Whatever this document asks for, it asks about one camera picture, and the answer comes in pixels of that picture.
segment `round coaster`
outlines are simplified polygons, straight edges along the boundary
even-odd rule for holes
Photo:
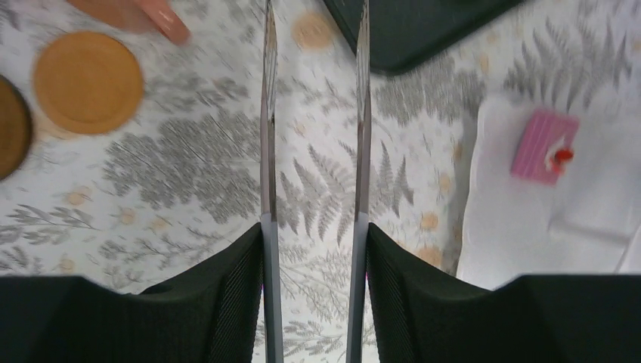
[[[53,123],[78,134],[119,128],[138,108],[144,84],[135,56],[100,33],[70,33],[36,61],[34,89]]]
[[[311,12],[296,20],[292,37],[303,49],[322,49],[332,44],[334,30],[322,14]]]
[[[29,107],[18,90],[0,76],[0,180],[24,161],[32,136]]]

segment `wooden coaster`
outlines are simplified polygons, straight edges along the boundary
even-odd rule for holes
[[[118,129],[144,92],[135,56],[117,40],[80,32],[53,41],[36,61],[34,89],[53,123],[78,134]]]
[[[0,180],[20,167],[32,136],[29,107],[18,90],[0,77]]]
[[[335,30],[319,13],[302,15],[292,26],[294,42],[302,49],[323,49],[334,41]]]

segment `gray fern pattern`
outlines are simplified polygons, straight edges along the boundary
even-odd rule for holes
[[[351,157],[350,167],[318,153],[309,145],[308,153],[318,174],[315,175],[294,159],[294,167],[302,188],[297,187],[284,173],[280,180],[285,190],[285,198],[279,198],[279,223],[289,225],[294,231],[299,225],[305,226],[307,235],[311,235],[314,223],[321,239],[326,237],[330,224],[338,218],[336,242],[341,243],[349,224],[354,218],[354,192],[356,152],[347,144],[341,148]],[[376,218],[387,210],[399,215],[402,200],[413,204],[413,189],[407,183],[406,161],[392,171],[387,147],[382,144],[382,159],[378,170],[372,167],[370,191],[370,215]]]
[[[327,252],[313,256],[304,244],[280,245],[280,276],[285,299],[303,297],[314,314],[314,320],[283,322],[284,353],[286,357],[304,352],[306,355],[341,352],[345,354],[345,334],[328,333],[327,322],[346,324],[348,318],[348,286],[351,256]],[[370,313],[366,299],[365,311]],[[363,345],[375,346],[373,324],[365,326]]]
[[[196,105],[220,107],[224,102],[247,99],[247,88],[223,77],[208,82],[195,72],[158,75],[146,82],[145,101],[164,113],[190,112]]]
[[[0,44],[2,44],[3,30],[7,24],[20,30],[18,14],[11,8],[10,0],[0,0]]]
[[[523,60],[514,61],[503,86],[554,105],[565,99],[563,107],[569,111],[575,101],[588,108],[605,85],[618,88],[621,77],[630,79],[632,63],[626,53],[626,36],[616,42],[610,24],[603,40],[581,23],[576,33],[579,42],[573,41],[568,30],[554,27],[548,18],[545,33],[533,33],[534,49],[523,42]]]
[[[485,94],[485,83],[476,72],[456,70],[448,53],[419,69],[390,79],[374,92],[381,115],[405,126],[422,110],[447,123],[474,116]]]
[[[259,158],[258,121],[220,110],[200,121],[168,119],[160,137],[126,134],[107,148],[104,179],[119,196],[138,189],[154,209],[200,202],[218,223],[249,218],[257,207],[258,182],[247,162]]]
[[[187,228],[190,234],[189,242],[173,240],[167,234],[160,239],[137,238],[133,243],[123,243],[117,240],[106,240],[98,248],[100,256],[110,261],[124,263],[140,263],[152,260],[158,269],[187,263],[189,266],[202,262],[211,256],[227,236],[215,232],[206,233],[197,228]]]

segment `pink object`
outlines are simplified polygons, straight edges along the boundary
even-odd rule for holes
[[[559,150],[571,150],[578,128],[575,117],[548,110],[534,112],[512,164],[512,176],[555,185],[559,173],[554,157]]]

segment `tablecloth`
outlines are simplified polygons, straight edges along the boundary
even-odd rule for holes
[[[0,73],[36,122],[27,161],[0,182],[2,274],[81,274],[136,293],[259,220],[264,4],[173,5],[193,31],[183,48],[114,30],[61,0],[0,1]],[[640,9],[640,0],[530,1],[408,74],[374,76],[373,221],[454,273],[483,97],[517,92],[604,122],[638,114]],[[337,362],[355,198],[355,58],[318,0],[275,0],[274,11],[286,361]],[[108,135],[59,129],[33,96],[35,56],[80,29],[119,39],[144,72],[137,115]],[[261,315],[256,362],[265,361],[262,331]],[[368,303],[363,344],[364,361],[378,361]]]

